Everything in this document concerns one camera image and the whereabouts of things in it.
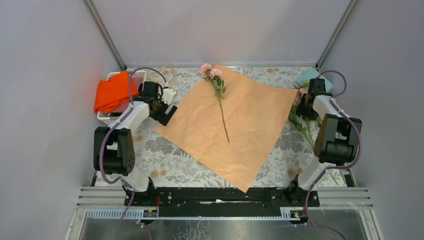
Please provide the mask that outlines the pink fake rose stem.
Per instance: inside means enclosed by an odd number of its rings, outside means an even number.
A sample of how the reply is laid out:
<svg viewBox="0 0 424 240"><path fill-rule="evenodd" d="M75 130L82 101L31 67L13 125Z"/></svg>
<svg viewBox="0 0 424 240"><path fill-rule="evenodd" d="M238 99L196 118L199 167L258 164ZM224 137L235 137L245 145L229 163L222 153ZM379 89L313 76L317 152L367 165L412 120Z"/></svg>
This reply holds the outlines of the pink fake rose stem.
<svg viewBox="0 0 424 240"><path fill-rule="evenodd" d="M222 124L226 136L226 140L229 143L229 134L226 126L226 119L224 115L222 99L224 98L224 93L226 92L225 81L223 79L223 73L220 69L214 68L210 63L204 63L199 69L199 73L202 75L203 79L206 82L210 82L214 88L214 94L218 99L218 104L221 112Z"/></svg>

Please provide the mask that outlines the brown kraft wrapping paper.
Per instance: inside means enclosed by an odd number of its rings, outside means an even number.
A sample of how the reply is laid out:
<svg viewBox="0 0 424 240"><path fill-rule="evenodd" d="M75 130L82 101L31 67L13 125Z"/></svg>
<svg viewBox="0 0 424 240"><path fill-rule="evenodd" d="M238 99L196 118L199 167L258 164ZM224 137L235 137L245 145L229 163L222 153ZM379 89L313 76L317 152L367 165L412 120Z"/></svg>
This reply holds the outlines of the brown kraft wrapping paper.
<svg viewBox="0 0 424 240"><path fill-rule="evenodd" d="M178 103L168 124L155 131L246 192L280 137L297 90L258 83L219 64L216 68L224 79L223 99L201 80Z"/></svg>

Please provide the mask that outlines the peach fake rose stem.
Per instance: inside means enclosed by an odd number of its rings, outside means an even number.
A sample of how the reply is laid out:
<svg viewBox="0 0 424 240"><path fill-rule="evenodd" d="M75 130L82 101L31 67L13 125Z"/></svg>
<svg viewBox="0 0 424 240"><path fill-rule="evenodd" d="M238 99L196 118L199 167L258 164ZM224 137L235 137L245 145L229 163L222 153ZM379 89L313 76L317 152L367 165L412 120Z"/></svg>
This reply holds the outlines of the peach fake rose stem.
<svg viewBox="0 0 424 240"><path fill-rule="evenodd" d="M318 129L323 124L323 118L319 115L317 115L316 118L308 117L300 113L300 110L298 110L298 108L301 105L303 97L308 93L308 87L296 86L295 88L297 89L297 92L289 112L288 120L294 125L294 127L298 131L303 134L304 138L308 143L307 151L313 153L317 135L313 134L312 123L314 123L315 128ZM313 182L320 175L321 171L322 169L319 166L318 158L315 157L310 163L310 165L305 169L304 173L298 173L298 176L300 178L300 187L302 189L309 189L311 185L313 186Z"/></svg>

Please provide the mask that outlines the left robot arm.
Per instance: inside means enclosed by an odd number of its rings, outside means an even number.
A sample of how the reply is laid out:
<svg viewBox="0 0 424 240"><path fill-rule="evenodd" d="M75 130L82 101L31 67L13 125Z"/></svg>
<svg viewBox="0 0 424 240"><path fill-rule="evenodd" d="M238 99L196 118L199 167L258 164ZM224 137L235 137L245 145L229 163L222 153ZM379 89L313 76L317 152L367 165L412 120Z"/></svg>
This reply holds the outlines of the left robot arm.
<svg viewBox="0 0 424 240"><path fill-rule="evenodd" d="M135 191L136 199L144 206L154 202L155 192L149 188L150 178L135 167L133 134L148 118L166 126L178 109L172 103L176 94L175 89L157 82L142 83L127 109L113 123L94 132L94 169L107 183L121 181Z"/></svg>

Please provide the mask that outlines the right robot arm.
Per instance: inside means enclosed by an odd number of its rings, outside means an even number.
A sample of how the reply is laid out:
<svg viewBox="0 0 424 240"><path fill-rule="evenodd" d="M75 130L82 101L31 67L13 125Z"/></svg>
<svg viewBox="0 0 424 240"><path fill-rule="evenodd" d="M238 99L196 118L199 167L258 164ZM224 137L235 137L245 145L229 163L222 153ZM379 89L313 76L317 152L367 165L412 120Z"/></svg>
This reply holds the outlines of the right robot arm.
<svg viewBox="0 0 424 240"><path fill-rule="evenodd" d="M314 159L304 172L294 177L286 191L287 201L299 206L311 197L329 170L346 169L357 160L363 122L342 110L327 91L323 78L310 79L307 92L302 94L300 103L292 107L288 119L308 141L312 140L310 121L317 120L320 124L312 145Z"/></svg>

